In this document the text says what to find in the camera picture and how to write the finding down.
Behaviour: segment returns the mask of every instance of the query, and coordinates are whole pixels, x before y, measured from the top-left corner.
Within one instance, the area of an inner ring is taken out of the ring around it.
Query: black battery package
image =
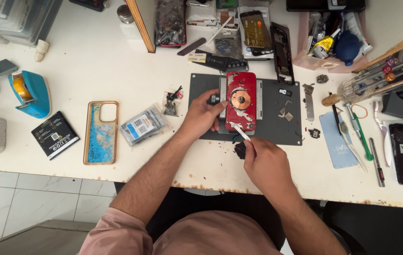
[[[80,138],[69,125],[63,114],[58,111],[44,123],[31,131],[49,160],[69,148]]]

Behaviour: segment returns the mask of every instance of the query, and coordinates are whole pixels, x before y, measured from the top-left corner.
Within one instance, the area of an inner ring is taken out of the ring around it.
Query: white workbench
[[[0,45],[0,60],[9,59],[20,67],[38,73],[49,83],[52,112],[62,111],[81,138],[62,154],[49,161],[31,131],[43,122],[16,110],[19,103],[6,77],[0,78],[0,117],[7,120],[6,149],[0,154],[0,171],[77,177],[127,182],[153,153],[173,135],[172,131],[157,136],[133,150],[119,134],[117,160],[113,165],[86,166],[82,162],[87,106],[90,101],[115,100],[119,102],[119,123],[135,116],[154,102],[162,101],[167,87],[185,89],[179,107],[185,115],[188,104],[190,74],[219,74],[217,70],[187,62],[176,55],[178,49],[157,49],[148,54],[144,45],[125,42],[119,29],[116,8],[121,1],[111,1],[111,7],[98,13],[64,1],[53,23],[47,41],[48,53],[42,62],[34,62],[34,49],[16,44]],[[284,11],[284,1],[276,0],[271,20],[290,28],[292,51],[296,52],[299,15]],[[195,41],[189,30],[189,43]],[[273,61],[250,62],[250,72],[257,78],[276,78]],[[309,71],[295,67],[295,78],[301,84],[315,83],[316,77],[326,70]],[[315,121],[306,120],[302,104],[303,146],[282,146],[287,152],[293,180],[304,198],[382,204],[403,207],[403,185],[395,180],[394,173],[384,165],[381,149],[382,137],[372,118],[371,100],[361,102],[369,117],[361,120],[365,136],[373,137],[383,165],[386,187],[378,186],[373,162],[366,161],[369,173],[360,166],[334,169],[330,162],[323,134],[314,139],[305,128],[321,130],[318,116],[331,107],[323,107],[321,99],[329,91],[352,77],[352,74],[328,74],[327,84],[315,85],[313,101]],[[342,117],[350,125],[346,112]],[[177,130],[184,117],[168,117]],[[357,136],[351,134],[358,152],[364,154]],[[247,177],[243,160],[233,153],[231,142],[199,140],[190,148],[173,182],[176,187],[191,187],[247,193],[260,193]]]

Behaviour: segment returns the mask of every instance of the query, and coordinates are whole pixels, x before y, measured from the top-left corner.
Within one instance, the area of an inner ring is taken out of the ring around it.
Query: yellow tape roll
[[[33,99],[33,97],[31,96],[30,92],[25,87],[25,81],[23,80],[23,77],[19,77],[19,78],[13,80],[12,81],[12,86],[14,87],[14,90],[20,96],[22,101],[26,102],[26,101],[29,101],[29,100]]]

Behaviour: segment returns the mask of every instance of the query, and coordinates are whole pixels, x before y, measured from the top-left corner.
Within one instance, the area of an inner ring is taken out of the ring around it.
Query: red iphone back housing
[[[257,79],[253,72],[227,73],[227,109],[225,128],[235,131],[230,122],[236,123],[242,131],[256,128]]]

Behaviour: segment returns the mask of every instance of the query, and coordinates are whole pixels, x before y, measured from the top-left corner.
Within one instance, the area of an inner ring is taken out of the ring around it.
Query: man's hand
[[[194,142],[209,129],[218,131],[219,119],[217,115],[227,107],[227,101],[220,102],[215,106],[207,104],[206,101],[211,95],[219,93],[219,89],[212,89],[195,98],[178,133]]]
[[[255,186],[268,199],[297,194],[284,150],[266,139],[252,137],[251,140],[244,141],[247,147],[244,169]]]

